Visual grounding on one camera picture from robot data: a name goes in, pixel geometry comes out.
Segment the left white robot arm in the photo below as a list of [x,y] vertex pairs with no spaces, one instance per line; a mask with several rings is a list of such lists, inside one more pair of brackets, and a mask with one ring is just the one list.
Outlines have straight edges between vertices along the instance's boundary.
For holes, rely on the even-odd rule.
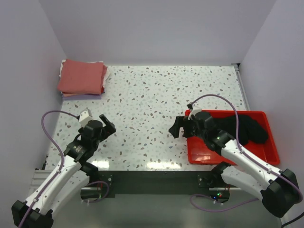
[[88,160],[99,144],[116,132],[116,128],[103,114],[94,120],[89,111],[83,111],[77,119],[81,124],[78,135],[60,151],[61,160],[42,184],[24,201],[17,200],[11,210],[18,228],[50,228],[55,215],[83,187],[102,186],[105,193],[109,183],[100,180],[98,168]]

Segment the black t-shirt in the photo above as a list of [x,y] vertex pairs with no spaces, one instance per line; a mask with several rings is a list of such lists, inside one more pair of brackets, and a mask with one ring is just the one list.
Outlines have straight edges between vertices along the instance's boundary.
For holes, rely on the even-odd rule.
[[[267,131],[248,115],[239,115],[238,139],[241,145],[247,145],[249,141],[264,144],[268,140]],[[217,127],[236,138],[236,117],[234,115],[224,118],[214,118]]]

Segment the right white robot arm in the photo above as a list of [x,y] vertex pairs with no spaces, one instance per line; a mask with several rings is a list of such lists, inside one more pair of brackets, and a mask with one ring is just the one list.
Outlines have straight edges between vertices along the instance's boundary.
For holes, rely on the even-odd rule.
[[262,201],[274,216],[281,218],[289,209],[302,202],[295,174],[270,165],[240,145],[239,141],[221,129],[208,112],[194,110],[189,116],[177,116],[169,133],[178,138],[180,128],[184,137],[202,139],[208,149],[243,168],[222,162],[214,168],[212,182],[221,187],[225,183],[236,186]]

